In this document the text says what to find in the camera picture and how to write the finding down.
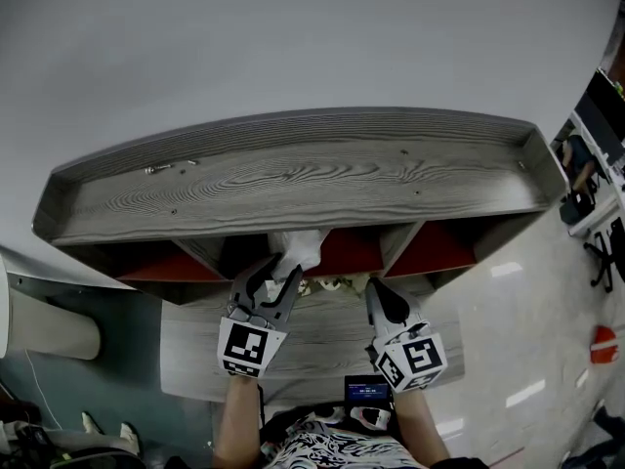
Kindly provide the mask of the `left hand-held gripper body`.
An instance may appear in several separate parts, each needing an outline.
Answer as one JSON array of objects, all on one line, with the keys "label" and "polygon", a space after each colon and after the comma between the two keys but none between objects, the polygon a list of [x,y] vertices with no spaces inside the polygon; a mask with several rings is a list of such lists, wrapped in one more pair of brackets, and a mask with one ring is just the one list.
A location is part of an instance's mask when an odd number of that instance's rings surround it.
[{"label": "left hand-held gripper body", "polygon": [[221,318],[217,358],[229,374],[262,377],[288,335],[289,309],[261,304],[254,311],[229,303]]}]

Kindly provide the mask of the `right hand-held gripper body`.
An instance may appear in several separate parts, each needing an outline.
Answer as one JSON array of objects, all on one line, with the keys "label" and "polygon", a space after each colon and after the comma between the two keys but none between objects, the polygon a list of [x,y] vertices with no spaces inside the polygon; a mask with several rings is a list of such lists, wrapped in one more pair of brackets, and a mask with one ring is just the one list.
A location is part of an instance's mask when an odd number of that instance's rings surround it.
[{"label": "right hand-held gripper body", "polygon": [[426,320],[377,335],[365,348],[374,369],[394,392],[426,389],[447,369],[439,333]]}]

